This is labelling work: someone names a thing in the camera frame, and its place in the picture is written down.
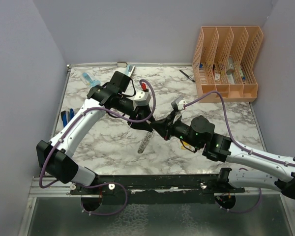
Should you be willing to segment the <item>round metal keyring disc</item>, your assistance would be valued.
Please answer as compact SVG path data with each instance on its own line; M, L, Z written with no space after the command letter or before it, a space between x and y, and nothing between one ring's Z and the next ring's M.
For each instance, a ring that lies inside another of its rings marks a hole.
M146 147L148 146L151 138L154 136L154 131L152 132L148 132L144 138L141 140L141 143L139 145L139 148L137 150L138 154L142 154L144 152L144 150L146 149Z

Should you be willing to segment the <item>yellow key tag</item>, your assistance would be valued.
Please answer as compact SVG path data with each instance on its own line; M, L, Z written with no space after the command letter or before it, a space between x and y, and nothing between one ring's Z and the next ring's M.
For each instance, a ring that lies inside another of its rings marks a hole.
M192 147L190 145L181 145L180 147L182 150L193 150Z

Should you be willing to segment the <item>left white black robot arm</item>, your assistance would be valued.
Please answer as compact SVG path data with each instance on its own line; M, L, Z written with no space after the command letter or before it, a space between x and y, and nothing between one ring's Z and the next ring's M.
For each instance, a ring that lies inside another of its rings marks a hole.
M142 91L132 97L124 94L132 79L116 71L104 85L96 85L89 90L81 109L71 121L50 141L41 140L37 146L37 157L41 168L39 186L43 185L45 173L62 183L80 184L88 194L98 190L97 174L78 165L73 159L74 152L89 130L106 114L113 114L129 123L135 129L150 130L156 108L156 97L151 84L141 79Z

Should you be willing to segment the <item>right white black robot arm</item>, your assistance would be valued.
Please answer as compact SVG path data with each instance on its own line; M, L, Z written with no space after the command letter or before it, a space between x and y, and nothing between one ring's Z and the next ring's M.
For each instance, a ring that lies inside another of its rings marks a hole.
M172 117L152 122L151 127L168 140L176 137L211 161L229 162L253 168L250 174L229 170L216 180L221 192L232 188L267 188L281 192L295 200L295 156L282 156L253 149L231 138L214 132L215 126L203 116L192 119L187 125Z

